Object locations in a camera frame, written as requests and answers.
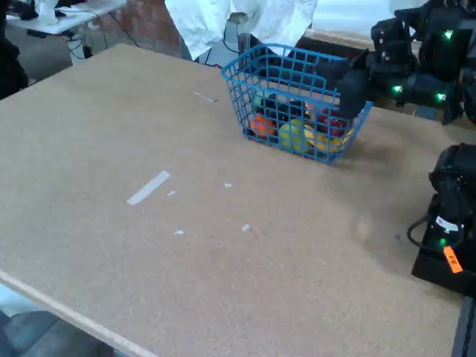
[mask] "basket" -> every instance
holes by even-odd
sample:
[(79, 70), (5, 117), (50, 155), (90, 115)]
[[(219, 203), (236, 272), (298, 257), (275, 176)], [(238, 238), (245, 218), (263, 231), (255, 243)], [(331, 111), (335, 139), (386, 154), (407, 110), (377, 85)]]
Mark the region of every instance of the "basket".
[(340, 158), (372, 103), (352, 120), (339, 117), (339, 93), (315, 73), (318, 61), (338, 60), (342, 58), (268, 44), (251, 48), (225, 66), (222, 75), (245, 136), (328, 164)]

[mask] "brick wall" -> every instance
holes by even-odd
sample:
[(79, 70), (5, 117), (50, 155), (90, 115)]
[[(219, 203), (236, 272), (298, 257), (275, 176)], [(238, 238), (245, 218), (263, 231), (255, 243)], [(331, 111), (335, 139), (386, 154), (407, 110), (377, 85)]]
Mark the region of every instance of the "brick wall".
[[(115, 17), (141, 47), (179, 55), (179, 32), (170, 18), (164, 0), (127, 0), (127, 6), (115, 12)], [(104, 27), (112, 42), (127, 42), (121, 29), (108, 16)]]

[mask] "tabletop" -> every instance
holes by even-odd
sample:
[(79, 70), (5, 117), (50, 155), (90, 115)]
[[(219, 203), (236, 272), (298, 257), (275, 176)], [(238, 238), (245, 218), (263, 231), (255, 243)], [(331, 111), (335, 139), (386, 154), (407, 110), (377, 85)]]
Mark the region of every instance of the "tabletop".
[(66, 16), (58, 18), (58, 22), (53, 25), (42, 24), (38, 19), (21, 20), (11, 15), (7, 15), (7, 23), (18, 28), (57, 35), (126, 6), (126, 3), (127, 0), (88, 0), (70, 7), (60, 7), (58, 10), (63, 10)]
[[(360, 33), (350, 33), (349, 31), (325, 31), (317, 28), (308, 28), (303, 36), (308, 39), (315, 39), (351, 48), (360, 48), (362, 50), (368, 48), (371, 51), (375, 50), (373, 41), (370, 38), (370, 31), (368, 36), (363, 36)], [(414, 55), (418, 55), (420, 47), (421, 42), (413, 41), (411, 43), (411, 50)]]
[(450, 355), (461, 297), (405, 232), (473, 132), (375, 108), (328, 167), (245, 139), (216, 68), (125, 45), (0, 118), (0, 282), (129, 356)]

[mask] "white cloth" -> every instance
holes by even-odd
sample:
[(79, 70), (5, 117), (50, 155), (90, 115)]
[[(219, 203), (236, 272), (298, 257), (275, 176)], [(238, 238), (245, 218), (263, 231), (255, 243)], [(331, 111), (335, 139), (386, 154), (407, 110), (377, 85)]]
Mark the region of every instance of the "white cloth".
[(295, 45), (312, 22), (317, 0), (166, 0), (193, 59), (222, 41), (232, 13), (248, 17), (243, 30), (264, 43)]
[(38, 20), (45, 25), (53, 25), (58, 22), (54, 7), (58, 0), (37, 0), (35, 2), (35, 11), (38, 13)]

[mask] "orange label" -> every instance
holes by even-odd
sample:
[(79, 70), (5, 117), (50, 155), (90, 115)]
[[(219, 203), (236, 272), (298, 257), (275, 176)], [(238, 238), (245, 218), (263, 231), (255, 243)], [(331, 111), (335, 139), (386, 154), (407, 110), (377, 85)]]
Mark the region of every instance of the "orange label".
[(448, 260), (448, 264), (454, 274), (460, 273), (463, 271), (463, 268), (461, 267), (460, 262), (458, 262), (458, 259), (456, 258), (456, 254), (454, 253), (452, 247), (447, 246), (443, 248), (443, 253), (445, 254), (445, 257)]

